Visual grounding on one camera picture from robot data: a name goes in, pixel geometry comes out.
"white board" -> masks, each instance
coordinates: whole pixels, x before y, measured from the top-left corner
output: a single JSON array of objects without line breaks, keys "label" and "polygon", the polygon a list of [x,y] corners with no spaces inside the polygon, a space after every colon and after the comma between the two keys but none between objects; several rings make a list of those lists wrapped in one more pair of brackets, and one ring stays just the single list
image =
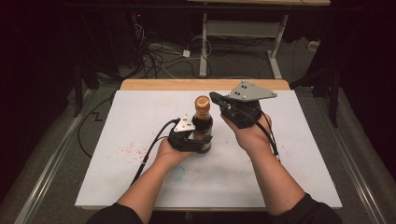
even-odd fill
[{"label": "white board", "polygon": [[[194,100],[211,91],[118,91],[82,183],[76,206],[104,207],[128,189],[153,139],[169,120],[192,116]],[[227,91],[216,91],[222,95]],[[342,207],[294,91],[261,100],[273,120],[282,164],[319,201]],[[265,207],[251,161],[211,104],[212,148],[184,160],[165,178],[156,209],[254,210]],[[173,124],[163,135],[168,135]],[[146,168],[157,153],[152,149]]]}]

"hand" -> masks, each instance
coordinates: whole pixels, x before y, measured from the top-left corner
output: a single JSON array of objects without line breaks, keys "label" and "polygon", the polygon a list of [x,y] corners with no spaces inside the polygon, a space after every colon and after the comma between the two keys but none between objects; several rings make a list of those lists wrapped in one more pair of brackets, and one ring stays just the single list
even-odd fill
[{"label": "hand", "polygon": [[191,156],[193,152],[181,152],[172,148],[167,138],[164,138],[158,147],[157,157],[154,162],[159,162],[171,170],[177,167],[184,159]]},{"label": "hand", "polygon": [[[221,115],[224,121],[230,126],[230,128],[235,133],[236,141],[239,146],[243,148],[248,155],[256,152],[271,152],[270,141],[264,132],[257,126],[253,125],[252,127],[239,129],[233,124],[229,119],[226,119]],[[272,123],[269,115],[261,116],[259,119],[259,123],[268,133],[271,133],[270,125]]]}]

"black sleeve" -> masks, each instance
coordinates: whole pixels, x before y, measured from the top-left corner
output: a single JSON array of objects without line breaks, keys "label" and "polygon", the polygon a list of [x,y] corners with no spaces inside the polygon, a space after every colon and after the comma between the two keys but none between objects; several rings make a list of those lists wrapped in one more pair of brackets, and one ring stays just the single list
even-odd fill
[{"label": "black sleeve", "polygon": [[86,223],[143,224],[142,220],[133,209],[119,203],[113,203],[113,205],[99,210],[97,213],[93,214]]},{"label": "black sleeve", "polygon": [[318,203],[309,194],[288,212],[272,217],[274,224],[341,224],[342,219],[326,203]]}]

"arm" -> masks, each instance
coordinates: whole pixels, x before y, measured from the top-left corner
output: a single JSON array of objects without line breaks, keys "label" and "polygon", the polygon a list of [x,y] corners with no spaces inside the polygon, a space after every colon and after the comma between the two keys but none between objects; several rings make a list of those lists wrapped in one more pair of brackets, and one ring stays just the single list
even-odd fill
[{"label": "arm", "polygon": [[[239,146],[246,151],[252,161],[268,213],[279,216],[289,211],[305,196],[305,193],[273,155],[265,134],[256,125],[238,129],[228,119],[224,118],[224,120],[235,133]],[[262,116],[259,122],[267,131],[270,130],[265,117]]]},{"label": "arm", "polygon": [[95,213],[87,223],[149,223],[166,174],[192,154],[174,150],[166,138],[163,139],[157,157],[147,171],[122,194],[117,203]]},{"label": "arm", "polygon": [[191,152],[174,150],[163,139],[154,163],[125,191],[117,203],[134,209],[143,223],[149,223],[166,174],[190,155]]}]

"silver metal plate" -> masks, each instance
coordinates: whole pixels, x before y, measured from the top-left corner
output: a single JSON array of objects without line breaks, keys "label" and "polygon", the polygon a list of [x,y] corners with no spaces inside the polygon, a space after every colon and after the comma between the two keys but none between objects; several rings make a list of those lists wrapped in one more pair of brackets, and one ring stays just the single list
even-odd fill
[{"label": "silver metal plate", "polygon": [[237,101],[255,101],[266,98],[277,97],[276,92],[257,86],[251,82],[242,80],[228,95],[229,98]]},{"label": "silver metal plate", "polygon": [[181,132],[193,131],[193,130],[195,130],[195,126],[192,124],[191,119],[187,114],[184,115],[182,119],[180,119],[177,126],[175,127],[175,133],[181,133]]}]

